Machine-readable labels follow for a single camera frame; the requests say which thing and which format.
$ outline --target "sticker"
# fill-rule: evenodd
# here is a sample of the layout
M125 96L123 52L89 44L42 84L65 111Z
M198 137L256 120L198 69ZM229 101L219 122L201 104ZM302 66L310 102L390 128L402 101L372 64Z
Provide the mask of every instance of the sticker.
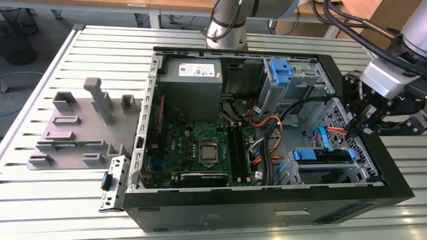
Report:
M261 171L256 172L256 178L264 180L264 173Z
M147 7L146 4L135 4L135 3L129 3L127 6L130 6L130 7L142 7L142 8Z
M254 111L260 114L262 112L262 109L258 106L254 106Z
M214 64L189 64L179 65L181 77L215 77Z

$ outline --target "blue plastic latch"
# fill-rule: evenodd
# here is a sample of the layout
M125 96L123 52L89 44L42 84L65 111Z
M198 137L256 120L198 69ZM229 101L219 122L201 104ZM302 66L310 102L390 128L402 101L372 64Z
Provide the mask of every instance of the blue plastic latch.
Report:
M349 149L349 154L350 154L352 160L357 161L358 154L353 148Z
M316 150L313 149L298 149L297 150L301 155L301 160L317 160Z
M276 76L276 83L278 85L290 85L292 79L294 76L293 70L290 67L289 61L286 59L272 59L270 70Z
M302 160L300 152L298 151L293 151L293 153L294 153L296 161Z

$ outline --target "green motherboard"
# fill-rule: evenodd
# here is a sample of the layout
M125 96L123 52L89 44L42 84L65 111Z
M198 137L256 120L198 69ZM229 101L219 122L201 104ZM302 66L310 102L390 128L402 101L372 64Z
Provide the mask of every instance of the green motherboard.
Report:
M151 159L153 182L158 188L174 187L171 179L179 178L179 175L186 173L227 174L227 186L230 187L256 186L258 184L254 178L256 173L252 172L250 156L248 154L248 148L256 139L256 130L252 126L175 123L166 127L167 129L163 129L166 130L165 155ZM231 137L231 131L237 128L239 135ZM231 149L235 145L242 147L239 148L241 165L233 162L238 161L238 150ZM213 159L217 162L203 164L205 157L210 158L211 156L215 156Z

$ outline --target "gray power supply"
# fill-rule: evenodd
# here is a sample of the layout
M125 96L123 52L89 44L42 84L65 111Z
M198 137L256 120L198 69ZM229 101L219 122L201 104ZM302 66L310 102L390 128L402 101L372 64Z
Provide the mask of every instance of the gray power supply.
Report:
M211 59L170 59L158 81L165 105L187 121L215 122L223 90L222 63Z

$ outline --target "power supply label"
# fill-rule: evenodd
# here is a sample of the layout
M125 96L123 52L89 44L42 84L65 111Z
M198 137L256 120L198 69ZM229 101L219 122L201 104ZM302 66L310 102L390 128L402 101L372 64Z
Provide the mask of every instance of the power supply label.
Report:
M183 63L179 65L181 77L215 77L214 64Z

